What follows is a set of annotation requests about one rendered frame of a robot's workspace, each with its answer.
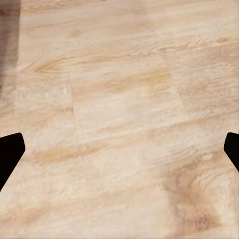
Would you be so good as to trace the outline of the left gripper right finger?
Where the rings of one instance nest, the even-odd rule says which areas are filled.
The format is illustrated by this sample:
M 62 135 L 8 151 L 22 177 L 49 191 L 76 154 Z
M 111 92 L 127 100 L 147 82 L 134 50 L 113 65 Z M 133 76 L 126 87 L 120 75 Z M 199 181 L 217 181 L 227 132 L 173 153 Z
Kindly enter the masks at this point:
M 232 132 L 227 134 L 224 151 L 239 171 L 239 134 Z

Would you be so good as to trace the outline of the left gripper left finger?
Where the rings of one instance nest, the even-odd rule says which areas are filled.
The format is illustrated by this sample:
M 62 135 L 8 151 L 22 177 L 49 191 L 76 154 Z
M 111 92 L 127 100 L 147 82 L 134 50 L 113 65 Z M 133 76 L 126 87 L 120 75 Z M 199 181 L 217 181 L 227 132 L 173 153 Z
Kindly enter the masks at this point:
M 0 138 L 0 191 L 25 152 L 21 132 Z

